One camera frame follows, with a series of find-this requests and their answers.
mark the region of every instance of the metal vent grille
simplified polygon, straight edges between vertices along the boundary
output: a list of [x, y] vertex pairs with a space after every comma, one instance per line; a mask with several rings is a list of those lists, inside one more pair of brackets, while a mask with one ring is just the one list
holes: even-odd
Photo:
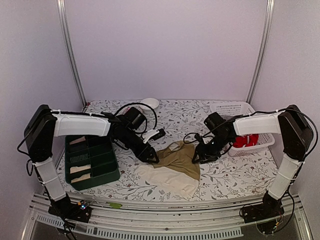
[[[38, 213], [36, 220], [56, 228], [63, 228], [64, 225], [62, 220], [41, 213]], [[93, 226], [82, 226], [81, 228], [82, 230], [77, 230], [76, 228], [74, 231], [108, 240], [224, 240], [243, 236], [240, 227], [193, 233], [139, 233], [109, 230]]]

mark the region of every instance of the table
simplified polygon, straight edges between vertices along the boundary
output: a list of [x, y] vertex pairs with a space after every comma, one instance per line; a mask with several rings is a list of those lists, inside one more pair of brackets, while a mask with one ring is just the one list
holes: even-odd
[[[85, 112], [114, 113], [129, 100], [92, 101], [87, 104]], [[210, 104], [221, 101], [214, 100], [160, 100], [157, 110], [157, 128], [164, 128], [166, 136], [157, 141], [150, 141], [155, 150], [161, 150], [175, 141], [182, 140], [190, 132], [205, 133], [205, 118], [211, 113]], [[153, 115], [146, 115], [148, 127], [154, 122]], [[273, 182], [277, 174], [277, 165], [269, 151], [265, 149], [259, 153], [246, 156], [230, 157], [228, 154], [219, 160], [200, 165], [200, 183], [191, 198], [166, 191], [161, 187], [149, 184], [135, 169], [143, 164], [135, 158], [130, 150], [123, 150], [114, 145], [121, 177], [118, 181], [97, 187], [75, 190], [65, 181], [65, 159], [62, 157], [57, 173], [67, 192], [87, 194], [108, 199], [122, 199], [131, 201], [212, 201], [248, 197], [263, 194]]]

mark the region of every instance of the green plastic organizer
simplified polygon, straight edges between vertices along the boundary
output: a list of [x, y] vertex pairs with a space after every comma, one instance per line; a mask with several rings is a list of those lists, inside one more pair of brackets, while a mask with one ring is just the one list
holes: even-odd
[[[78, 191], [117, 181], [120, 178], [119, 166], [110, 138], [87, 135], [84, 141], [70, 144], [81, 137], [65, 137], [65, 181]], [[70, 173], [71, 167], [88, 164], [90, 169]], [[90, 174], [91, 178], [71, 183], [72, 179], [84, 174]]]

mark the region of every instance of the red item in basket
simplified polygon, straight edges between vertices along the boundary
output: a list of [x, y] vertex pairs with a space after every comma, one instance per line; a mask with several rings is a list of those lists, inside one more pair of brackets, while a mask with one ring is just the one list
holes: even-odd
[[258, 143], [258, 138], [259, 138], [259, 134], [237, 136], [232, 146], [235, 148], [255, 146]]

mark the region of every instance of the white plastic basket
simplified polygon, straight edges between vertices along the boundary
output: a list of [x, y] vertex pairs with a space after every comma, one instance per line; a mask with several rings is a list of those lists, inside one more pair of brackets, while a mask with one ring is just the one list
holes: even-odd
[[[230, 101], [214, 103], [210, 105], [210, 110], [212, 113], [217, 112], [222, 117], [224, 116], [236, 116], [236, 115], [248, 115], [253, 114], [255, 110], [252, 106], [243, 101]], [[275, 143], [275, 138], [271, 133], [259, 134], [258, 143], [255, 146], [244, 146], [241, 148], [231, 147], [228, 151], [229, 156], [238, 157], [243, 155], [255, 154], [261, 152], [265, 148], [273, 145]]]

